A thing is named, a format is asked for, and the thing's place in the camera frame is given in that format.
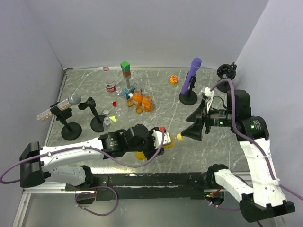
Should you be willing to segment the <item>clear plastic bottle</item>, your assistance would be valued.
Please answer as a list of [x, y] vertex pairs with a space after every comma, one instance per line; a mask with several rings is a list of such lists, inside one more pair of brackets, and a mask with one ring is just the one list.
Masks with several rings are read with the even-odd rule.
[[103, 128], [104, 128], [104, 132], [105, 133], [108, 133], [108, 132], [110, 132], [110, 130], [112, 129], [112, 121], [111, 121], [111, 119], [109, 118], [109, 117], [105, 117], [104, 119], [103, 119]]

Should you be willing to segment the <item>yellow juice bottle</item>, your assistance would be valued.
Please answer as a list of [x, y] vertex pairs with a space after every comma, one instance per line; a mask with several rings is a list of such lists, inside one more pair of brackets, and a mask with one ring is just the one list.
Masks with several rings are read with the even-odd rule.
[[[151, 151], [136, 151], [135, 156], [138, 160], [150, 160], [151, 157], [156, 153], [157, 149], [160, 146], [162, 133], [157, 131], [153, 135], [155, 135], [154, 145], [151, 145], [150, 148], [154, 148]], [[168, 132], [165, 133], [163, 146], [158, 153], [158, 156], [164, 154], [164, 151], [170, 148], [173, 148], [178, 142], [183, 141], [184, 137], [179, 133], [176, 136], [170, 135]]]

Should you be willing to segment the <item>yellow juice bottle cap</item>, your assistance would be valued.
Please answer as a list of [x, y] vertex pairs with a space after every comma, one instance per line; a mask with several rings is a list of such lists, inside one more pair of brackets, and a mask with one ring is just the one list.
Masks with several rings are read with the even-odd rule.
[[176, 135], [176, 138], [178, 141], [183, 141], [184, 140], [184, 137], [179, 133]]

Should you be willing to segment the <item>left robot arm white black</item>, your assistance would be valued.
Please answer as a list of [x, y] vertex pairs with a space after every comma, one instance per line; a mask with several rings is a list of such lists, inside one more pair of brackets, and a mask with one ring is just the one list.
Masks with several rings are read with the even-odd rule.
[[46, 181], [68, 183], [88, 190], [94, 179], [89, 167], [68, 167], [68, 164], [117, 158], [127, 152], [142, 152], [151, 160], [164, 152], [164, 146], [171, 144], [171, 138], [164, 128], [148, 130], [138, 124], [127, 130], [108, 132], [97, 138], [70, 145], [48, 147], [31, 142], [22, 152], [20, 164], [20, 186], [31, 188]]

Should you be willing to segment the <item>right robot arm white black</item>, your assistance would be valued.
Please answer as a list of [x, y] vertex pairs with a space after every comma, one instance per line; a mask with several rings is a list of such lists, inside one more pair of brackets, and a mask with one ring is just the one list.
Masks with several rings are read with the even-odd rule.
[[244, 219], [251, 223], [295, 212], [295, 205], [285, 197], [276, 175], [271, 152], [269, 132], [265, 120], [251, 115], [250, 96], [244, 90], [227, 92], [224, 109], [211, 107], [214, 93], [206, 87], [198, 108], [186, 119], [192, 125], [177, 135], [202, 140], [211, 127], [227, 127], [236, 134], [248, 163], [252, 186], [246, 185], [223, 164], [214, 164], [206, 172], [211, 188], [226, 189], [238, 202]]

